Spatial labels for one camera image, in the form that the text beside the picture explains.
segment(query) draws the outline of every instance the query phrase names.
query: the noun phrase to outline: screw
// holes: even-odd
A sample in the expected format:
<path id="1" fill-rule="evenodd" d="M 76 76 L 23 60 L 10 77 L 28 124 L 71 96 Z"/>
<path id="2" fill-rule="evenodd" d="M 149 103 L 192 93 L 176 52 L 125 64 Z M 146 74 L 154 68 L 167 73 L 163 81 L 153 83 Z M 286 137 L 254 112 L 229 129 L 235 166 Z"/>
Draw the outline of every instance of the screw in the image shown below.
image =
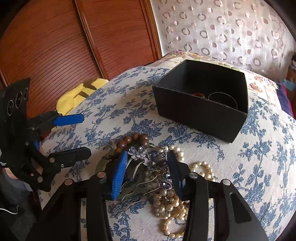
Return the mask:
<path id="1" fill-rule="evenodd" d="M 198 177 L 198 174 L 197 174 L 196 172 L 190 172 L 190 173 L 189 173 L 189 176 L 190 176 L 191 178 L 197 178 L 197 177 Z"/>
<path id="2" fill-rule="evenodd" d="M 106 173 L 105 173 L 105 172 L 99 172 L 99 173 L 97 174 L 97 176 L 98 176 L 99 178 L 103 178 L 103 177 L 106 177 Z"/>
<path id="3" fill-rule="evenodd" d="M 42 177 L 38 177 L 37 178 L 37 182 L 41 183 L 43 181 L 43 178 Z"/>
<path id="4" fill-rule="evenodd" d="M 64 182 L 64 184 L 66 185 L 66 186 L 69 186 L 69 185 L 71 185 L 73 183 L 73 180 L 72 179 L 67 179 L 65 182 Z"/>
<path id="5" fill-rule="evenodd" d="M 228 179 L 223 179 L 222 182 L 223 182 L 223 184 L 226 185 L 226 186 L 229 186 L 230 183 L 231 183 Z"/>

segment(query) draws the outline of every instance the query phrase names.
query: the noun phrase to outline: dark blue fabric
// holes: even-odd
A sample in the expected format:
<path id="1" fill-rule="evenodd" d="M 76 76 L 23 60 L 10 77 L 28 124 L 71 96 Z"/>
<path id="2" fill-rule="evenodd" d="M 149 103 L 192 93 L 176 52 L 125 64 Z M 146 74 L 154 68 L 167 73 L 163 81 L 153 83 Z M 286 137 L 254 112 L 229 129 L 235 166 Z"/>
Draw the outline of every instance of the dark blue fabric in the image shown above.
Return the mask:
<path id="1" fill-rule="evenodd" d="M 284 87 L 280 83 L 276 83 L 278 86 L 278 90 L 276 90 L 277 96 L 279 98 L 279 102 L 281 103 L 281 108 L 284 112 L 286 112 L 288 115 L 293 117 L 293 112 L 291 109 L 290 101 L 287 98 L 287 95 L 285 93 Z"/>

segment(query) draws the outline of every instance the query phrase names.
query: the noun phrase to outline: open box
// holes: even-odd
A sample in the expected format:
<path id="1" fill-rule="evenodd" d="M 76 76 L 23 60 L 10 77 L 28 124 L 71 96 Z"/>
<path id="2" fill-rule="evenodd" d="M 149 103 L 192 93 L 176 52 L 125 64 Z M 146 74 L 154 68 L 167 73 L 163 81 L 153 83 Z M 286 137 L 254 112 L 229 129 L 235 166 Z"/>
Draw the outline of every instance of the open box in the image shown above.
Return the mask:
<path id="1" fill-rule="evenodd" d="M 216 64 L 184 60 L 152 86 L 159 115 L 232 143 L 248 116 L 245 75 Z M 237 109 L 208 100 L 222 92 Z M 194 96 L 203 93 L 205 98 Z"/>

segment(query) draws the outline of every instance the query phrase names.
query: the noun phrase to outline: bed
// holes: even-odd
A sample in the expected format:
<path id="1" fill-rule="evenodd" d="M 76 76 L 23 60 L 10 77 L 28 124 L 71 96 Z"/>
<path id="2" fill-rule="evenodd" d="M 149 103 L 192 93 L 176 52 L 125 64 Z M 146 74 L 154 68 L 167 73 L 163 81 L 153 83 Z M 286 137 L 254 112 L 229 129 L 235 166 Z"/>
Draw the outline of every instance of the bed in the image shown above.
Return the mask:
<path id="1" fill-rule="evenodd" d="M 225 143 L 158 115 L 152 84 L 184 59 L 219 64 L 245 74 L 249 116 L 233 143 Z M 91 149 L 92 156 L 62 169 L 52 182 L 52 190 L 39 192 L 41 206 L 46 205 L 65 179 L 81 181 L 94 175 L 98 161 L 114 149 L 124 135 L 147 133 L 154 144 L 179 146 L 185 153 L 184 162 L 190 167 L 197 161 L 207 161 L 215 170 L 216 181 L 231 180 L 261 222 L 269 240 L 274 241 L 296 210 L 296 123 L 282 110 L 277 90 L 275 82 L 266 77 L 183 51 L 171 52 L 151 65 L 132 68 L 98 89 L 72 111 L 84 115 L 82 124 L 54 128 L 44 140 L 42 148 L 46 154 L 86 146 Z M 173 241 L 174 238 L 161 232 L 163 220 L 154 216 L 148 197 L 116 214 L 116 209 L 135 198 L 122 204 L 106 203 L 113 240 Z M 82 200 L 82 240 L 86 240 L 85 205 L 86 200 Z M 212 202 L 209 202 L 209 210 L 208 240 L 213 240 Z M 176 221 L 174 229 L 183 229 L 184 224 Z"/>

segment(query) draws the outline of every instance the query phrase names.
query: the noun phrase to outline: bedspread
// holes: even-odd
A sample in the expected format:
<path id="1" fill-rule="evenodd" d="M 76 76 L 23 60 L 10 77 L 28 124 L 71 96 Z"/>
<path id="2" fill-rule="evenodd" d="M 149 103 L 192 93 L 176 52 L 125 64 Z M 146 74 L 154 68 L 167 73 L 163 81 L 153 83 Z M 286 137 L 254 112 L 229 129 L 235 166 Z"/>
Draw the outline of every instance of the bedspread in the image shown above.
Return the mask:
<path id="1" fill-rule="evenodd" d="M 247 72 L 250 85 L 249 116 L 231 144 L 158 115 L 152 84 L 169 71 L 161 66 L 137 67 L 113 79 L 90 95 L 72 113 L 82 113 L 81 124 L 54 128 L 42 144 L 44 151 L 68 150 L 86 146 L 90 159 L 62 169 L 52 182 L 50 192 L 41 191 L 42 207 L 67 179 L 88 179 L 103 155 L 115 148 L 116 141 L 132 132 L 147 133 L 158 145 L 177 145 L 185 153 L 185 163 L 192 166 L 205 160 L 211 164 L 220 181 L 228 178 L 250 205 L 270 240 L 286 227 L 296 209 L 295 120 L 283 112 L 276 99 L 266 93 L 276 88 L 273 82 Z M 117 215 L 123 204 L 107 202 L 113 240 L 168 240 L 161 232 L 164 220 L 155 217 L 146 197 Z M 86 237 L 85 200 L 82 200 L 81 235 Z M 209 203 L 209 238 L 213 240 L 213 203 Z M 176 221 L 174 229 L 184 228 Z"/>

